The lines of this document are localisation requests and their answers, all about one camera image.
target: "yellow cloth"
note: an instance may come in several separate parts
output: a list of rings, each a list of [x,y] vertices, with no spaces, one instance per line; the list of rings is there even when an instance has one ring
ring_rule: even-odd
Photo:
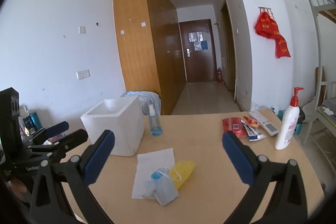
[[[173,183],[176,189],[178,189],[190,176],[193,172],[195,167],[195,163],[192,161],[179,161],[176,163],[172,169],[169,170],[170,177],[173,179]]]

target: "styrofoam container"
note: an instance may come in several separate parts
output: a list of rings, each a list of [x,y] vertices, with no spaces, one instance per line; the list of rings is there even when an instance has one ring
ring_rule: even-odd
[[[143,118],[138,96],[105,99],[81,116],[94,143],[105,129],[115,134],[111,155],[134,156],[144,133]]]

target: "wooden wardrobe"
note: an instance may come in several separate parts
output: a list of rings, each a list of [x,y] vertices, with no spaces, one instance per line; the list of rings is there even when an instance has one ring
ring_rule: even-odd
[[[126,91],[159,94],[170,115],[185,86],[176,8],[170,0],[113,0]]]

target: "doorway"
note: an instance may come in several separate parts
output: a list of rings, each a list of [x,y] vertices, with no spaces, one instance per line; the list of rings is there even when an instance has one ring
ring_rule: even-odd
[[[180,23],[187,83],[216,80],[215,46],[210,19]]]
[[[227,0],[223,3],[221,14],[226,45],[227,89],[235,93],[234,99],[236,99],[236,47]]]

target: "upper bunk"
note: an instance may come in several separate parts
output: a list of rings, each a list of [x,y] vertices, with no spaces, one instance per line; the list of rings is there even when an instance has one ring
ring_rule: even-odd
[[[325,16],[336,24],[336,3],[332,0],[309,0],[315,15]]]

